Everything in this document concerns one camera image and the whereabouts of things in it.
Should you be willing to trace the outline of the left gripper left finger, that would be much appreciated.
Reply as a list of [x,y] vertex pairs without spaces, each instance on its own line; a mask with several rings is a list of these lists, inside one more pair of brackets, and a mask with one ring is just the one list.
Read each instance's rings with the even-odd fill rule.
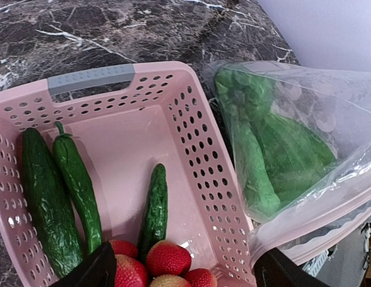
[[103,242],[79,266],[51,287],[115,287],[116,265],[110,242]]

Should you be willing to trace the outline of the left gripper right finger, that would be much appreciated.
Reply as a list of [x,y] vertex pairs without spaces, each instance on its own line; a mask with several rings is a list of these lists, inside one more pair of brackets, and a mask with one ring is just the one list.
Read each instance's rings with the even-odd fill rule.
[[263,254],[254,264],[257,287],[328,287],[307,274],[278,248]]

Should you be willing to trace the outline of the dark green toy cucumber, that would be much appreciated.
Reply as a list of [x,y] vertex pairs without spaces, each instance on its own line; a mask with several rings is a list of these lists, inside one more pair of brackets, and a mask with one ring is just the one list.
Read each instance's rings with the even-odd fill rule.
[[34,128],[22,133],[22,172],[24,194],[42,249],[55,274],[65,277],[83,261],[82,242],[59,169]]

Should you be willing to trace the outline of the toy bok choy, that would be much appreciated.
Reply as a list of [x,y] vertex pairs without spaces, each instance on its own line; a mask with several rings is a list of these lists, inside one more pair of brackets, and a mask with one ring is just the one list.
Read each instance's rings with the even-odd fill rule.
[[285,207],[335,166],[329,146],[303,124],[269,113],[257,124],[257,140],[276,195]]

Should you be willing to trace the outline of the green toy chili pepper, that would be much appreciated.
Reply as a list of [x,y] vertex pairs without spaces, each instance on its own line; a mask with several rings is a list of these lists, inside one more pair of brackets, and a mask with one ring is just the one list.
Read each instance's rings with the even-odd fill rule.
[[80,218],[86,240],[86,253],[89,255],[103,242],[93,182],[72,135],[64,131],[61,122],[57,121],[55,125],[59,134],[53,142],[53,157]]

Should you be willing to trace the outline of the clear zip top bag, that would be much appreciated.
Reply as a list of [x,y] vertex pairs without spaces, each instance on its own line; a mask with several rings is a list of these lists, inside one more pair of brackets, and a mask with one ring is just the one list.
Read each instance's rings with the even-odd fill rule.
[[218,61],[203,76],[259,224],[250,266],[273,248],[303,263],[371,222],[371,72]]

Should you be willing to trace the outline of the green toy bell pepper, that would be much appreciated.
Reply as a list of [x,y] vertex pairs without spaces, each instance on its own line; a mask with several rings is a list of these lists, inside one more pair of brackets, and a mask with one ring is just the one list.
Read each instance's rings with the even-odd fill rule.
[[214,85],[221,113],[229,124],[255,123],[270,112],[275,85],[272,79],[222,67],[214,76]]

